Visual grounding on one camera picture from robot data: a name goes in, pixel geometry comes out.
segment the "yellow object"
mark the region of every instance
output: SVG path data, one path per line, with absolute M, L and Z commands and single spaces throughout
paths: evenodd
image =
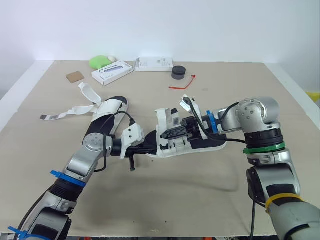
M 280 193 L 280 194 L 276 194 L 276 195 L 273 195 L 272 197 L 270 197 L 266 203 L 265 203 L 265 209 L 266 209 L 266 212 L 268 212 L 268 208 L 269 208 L 269 205 L 274 201 L 274 200 L 277 200 L 277 199 L 282 199 L 282 198 L 296 198 L 296 199 L 300 199 L 301 201 L 302 198 L 297 195 L 297 194 L 294 194 L 294 193 Z
M 312 101 L 316 102 L 320 99 L 320 92 L 305 92 L 311 99 Z

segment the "yellow cable tie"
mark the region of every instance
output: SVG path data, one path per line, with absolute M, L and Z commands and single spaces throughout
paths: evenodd
M 268 207 L 274 200 L 282 199 L 282 198 L 296 198 L 296 199 L 300 199 L 301 201 L 303 201 L 303 199 L 299 195 L 297 195 L 295 193 L 280 193 L 280 194 L 276 194 L 276 195 L 273 195 L 272 197 L 270 197 L 266 201 L 266 203 L 265 203 L 266 212 L 269 213 Z

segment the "white strap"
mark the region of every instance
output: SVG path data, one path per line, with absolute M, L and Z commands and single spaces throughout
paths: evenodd
M 102 103 L 101 97 L 92 89 L 92 87 L 87 83 L 80 83 L 78 86 L 81 89 L 82 94 L 92 103 L 97 104 L 98 107 Z
M 67 115 L 83 115 L 89 112 L 96 113 L 98 109 L 95 108 L 95 105 L 90 106 L 74 106 L 72 109 L 67 112 L 60 113 L 58 115 L 41 115 L 40 119 L 45 121 L 62 119 Z
M 80 83 L 78 86 L 81 89 L 82 94 L 92 103 L 96 104 L 98 107 L 102 103 L 101 97 L 92 89 L 92 87 L 87 83 Z M 83 115 L 86 113 L 94 113 L 96 114 L 98 109 L 95 105 L 90 106 L 74 106 L 72 109 L 68 110 L 67 112 L 63 112 L 57 115 L 41 115 L 40 119 L 45 121 L 57 120 L 62 119 L 67 115 Z

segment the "red string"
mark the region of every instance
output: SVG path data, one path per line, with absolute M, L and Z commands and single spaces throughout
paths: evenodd
M 190 84 L 193 82 L 193 80 L 196 78 L 196 75 L 191 75 L 191 81 L 188 83 L 186 87 L 176 87 L 176 86 L 170 86 L 170 89 L 179 89 L 179 90 L 184 90 L 187 89 L 187 87 L 190 86 Z

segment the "blue cable tie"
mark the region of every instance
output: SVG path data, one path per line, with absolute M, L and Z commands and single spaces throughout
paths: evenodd
M 206 111 L 206 114 L 209 116 L 213 133 L 217 134 L 218 133 L 218 128 L 217 128 L 214 116 L 212 115 L 212 113 L 209 110 Z
M 66 180 L 66 181 L 68 181 L 68 182 L 70 182 L 70 183 L 73 183 L 73 184 L 75 184 L 75 185 L 78 185 L 78 186 L 80 186 L 80 187 L 85 187 L 85 186 L 86 186 L 86 183 L 85 183 L 85 182 L 79 181 L 79 180 L 77 180 L 77 179 L 75 179 L 75 178 L 73 178 L 73 177 L 70 177 L 70 176 L 68 176 L 68 175 L 65 175 L 65 174 L 62 173 L 62 172 L 52 170 L 50 173 L 51 173 L 52 175 L 56 176 L 58 179 Z
M 50 240 L 49 238 L 47 238 L 45 236 L 41 236 L 41 235 L 37 235 L 37 234 L 28 234 L 27 231 L 20 231 L 20 230 L 14 228 L 13 226 L 9 226 L 8 229 L 15 232 L 16 234 L 19 234 L 20 240 L 27 239 L 27 238 L 39 238 L 39 239 L 43 239 L 43 240 Z

